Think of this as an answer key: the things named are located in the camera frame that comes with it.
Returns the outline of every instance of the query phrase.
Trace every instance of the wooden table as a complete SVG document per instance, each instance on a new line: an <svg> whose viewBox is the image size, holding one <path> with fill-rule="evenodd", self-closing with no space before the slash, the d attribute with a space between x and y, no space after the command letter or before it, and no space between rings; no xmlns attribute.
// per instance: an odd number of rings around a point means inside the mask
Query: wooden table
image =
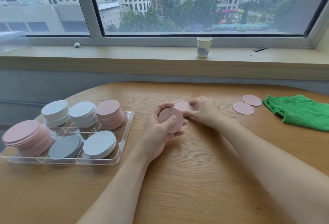
<svg viewBox="0 0 329 224"><path fill-rule="evenodd" d="M329 175L329 133L284 124L264 105L251 116L232 104L244 94L260 98L302 94L322 103L329 98L283 86L123 82L69 97L99 104L116 99L133 105L135 117L117 166L9 164L0 161L0 222L74 224L101 194L138 141L153 107L173 99L213 97L221 110L256 135ZM233 147L214 130L190 121L147 169L135 222L267 224L292 223L272 201Z"/></svg>

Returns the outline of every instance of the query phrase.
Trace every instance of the paper cup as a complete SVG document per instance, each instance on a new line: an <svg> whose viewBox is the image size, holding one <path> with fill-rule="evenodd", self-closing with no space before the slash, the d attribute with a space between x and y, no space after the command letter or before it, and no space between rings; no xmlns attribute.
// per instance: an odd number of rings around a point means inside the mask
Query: paper cup
<svg viewBox="0 0 329 224"><path fill-rule="evenodd" d="M207 58L209 49L211 46L212 38L210 37L199 37L198 38L198 57Z"/></svg>

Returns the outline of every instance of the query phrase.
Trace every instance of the gray wall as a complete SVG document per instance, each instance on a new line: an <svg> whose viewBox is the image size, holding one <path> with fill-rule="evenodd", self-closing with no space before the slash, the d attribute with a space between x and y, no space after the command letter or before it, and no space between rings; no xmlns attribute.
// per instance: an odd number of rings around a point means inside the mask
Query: gray wall
<svg viewBox="0 0 329 224"><path fill-rule="evenodd" d="M259 80L191 76L0 70L0 124L14 125L39 115L43 105L83 90L121 81L286 85L329 96L329 81Z"/></svg>

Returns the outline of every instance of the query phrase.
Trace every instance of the green cloth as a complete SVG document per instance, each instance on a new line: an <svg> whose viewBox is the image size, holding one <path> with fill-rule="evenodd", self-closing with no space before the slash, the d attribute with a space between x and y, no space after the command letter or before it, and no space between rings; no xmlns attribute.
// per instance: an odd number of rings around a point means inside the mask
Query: green cloth
<svg viewBox="0 0 329 224"><path fill-rule="evenodd" d="M329 131L329 104L315 102L303 95L293 97L267 96L262 100L284 123Z"/></svg>

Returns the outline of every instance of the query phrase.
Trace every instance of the stack of white discs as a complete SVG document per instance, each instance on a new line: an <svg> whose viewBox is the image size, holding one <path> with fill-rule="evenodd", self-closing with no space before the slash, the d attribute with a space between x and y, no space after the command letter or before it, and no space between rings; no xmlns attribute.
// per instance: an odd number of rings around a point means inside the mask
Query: stack of white discs
<svg viewBox="0 0 329 224"><path fill-rule="evenodd" d="M117 138L113 132L104 130L90 136L84 143L83 151L94 159L107 157L115 149Z"/></svg>
<svg viewBox="0 0 329 224"><path fill-rule="evenodd" d="M43 117L46 120L45 123L48 127L58 127L69 120L69 110L70 107L68 106L68 102L65 100L59 100L44 106L41 113L43 114Z"/></svg>
<svg viewBox="0 0 329 224"><path fill-rule="evenodd" d="M76 127L89 128L96 124L96 105L92 102L81 102L73 106L68 114L72 118Z"/></svg>

